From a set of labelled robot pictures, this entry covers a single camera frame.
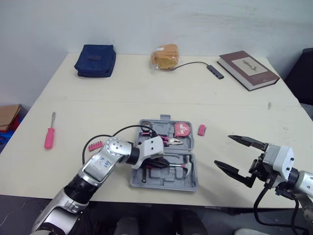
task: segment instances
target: robotic arm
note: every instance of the robotic arm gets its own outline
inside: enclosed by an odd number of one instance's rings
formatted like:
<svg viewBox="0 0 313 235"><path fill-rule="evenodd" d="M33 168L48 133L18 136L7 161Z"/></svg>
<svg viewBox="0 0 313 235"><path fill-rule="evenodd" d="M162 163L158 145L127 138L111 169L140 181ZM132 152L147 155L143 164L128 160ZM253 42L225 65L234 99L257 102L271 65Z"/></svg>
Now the robotic arm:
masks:
<svg viewBox="0 0 313 235"><path fill-rule="evenodd" d="M80 213L111 174L115 164L127 163L138 169L145 159L160 157L163 151L163 140L159 136L148 139L137 147L117 137L110 137L41 212L31 235L70 234Z"/></svg>
<svg viewBox="0 0 313 235"><path fill-rule="evenodd" d="M249 137L228 137L245 146L258 148L264 153L253 161L249 170L251 174L249 177L239 175L239 169L228 164L219 161L214 161L214 163L228 176L249 188L253 186L256 178L265 182L265 189L256 200L255 209L257 209L265 192L271 188L275 188L276 195L294 200L296 203L299 201L303 208L304 218L310 226L309 232L313 235L313 174L298 171L292 167L295 159L292 148L263 143Z"/></svg>

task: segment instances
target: brown book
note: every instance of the brown book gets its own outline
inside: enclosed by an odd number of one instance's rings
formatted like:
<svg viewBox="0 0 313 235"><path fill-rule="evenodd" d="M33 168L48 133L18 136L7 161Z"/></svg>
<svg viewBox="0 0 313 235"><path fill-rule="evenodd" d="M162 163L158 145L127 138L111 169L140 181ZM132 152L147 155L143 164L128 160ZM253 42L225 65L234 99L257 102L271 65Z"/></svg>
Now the brown book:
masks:
<svg viewBox="0 0 313 235"><path fill-rule="evenodd" d="M249 91L273 85L279 80L279 76L243 50L220 55L218 63Z"/></svg>

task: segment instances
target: tool case latch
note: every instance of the tool case latch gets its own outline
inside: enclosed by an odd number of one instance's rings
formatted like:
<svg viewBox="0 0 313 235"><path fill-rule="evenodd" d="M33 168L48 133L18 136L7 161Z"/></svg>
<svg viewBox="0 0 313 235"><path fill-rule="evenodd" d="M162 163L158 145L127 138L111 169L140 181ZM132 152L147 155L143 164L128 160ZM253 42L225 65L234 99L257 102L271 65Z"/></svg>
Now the tool case latch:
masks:
<svg viewBox="0 0 313 235"><path fill-rule="evenodd" d="M169 121L169 120L171 120L171 115L169 115L169 114L161 114L160 115L160 120L162 120L162 121Z"/></svg>

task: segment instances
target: pink screwdriver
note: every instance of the pink screwdriver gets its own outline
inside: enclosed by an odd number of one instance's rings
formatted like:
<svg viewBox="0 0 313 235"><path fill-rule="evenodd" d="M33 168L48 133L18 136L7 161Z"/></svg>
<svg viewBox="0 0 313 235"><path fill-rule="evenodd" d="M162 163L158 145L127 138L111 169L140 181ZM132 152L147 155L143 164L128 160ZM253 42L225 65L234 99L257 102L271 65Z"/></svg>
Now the pink screwdriver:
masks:
<svg viewBox="0 0 313 235"><path fill-rule="evenodd" d="M51 149L53 147L54 141L54 120L55 120L55 112L52 113L51 127L48 128L48 132L45 136L45 148Z"/></svg>

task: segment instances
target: bread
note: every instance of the bread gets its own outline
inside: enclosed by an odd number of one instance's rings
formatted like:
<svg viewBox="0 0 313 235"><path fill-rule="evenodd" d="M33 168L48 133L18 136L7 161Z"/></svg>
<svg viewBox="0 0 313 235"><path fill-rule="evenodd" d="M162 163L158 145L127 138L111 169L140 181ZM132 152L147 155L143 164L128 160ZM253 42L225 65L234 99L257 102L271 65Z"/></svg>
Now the bread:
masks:
<svg viewBox="0 0 313 235"><path fill-rule="evenodd" d="M151 63L158 70L173 70L179 61L175 44L159 46L151 55Z"/></svg>

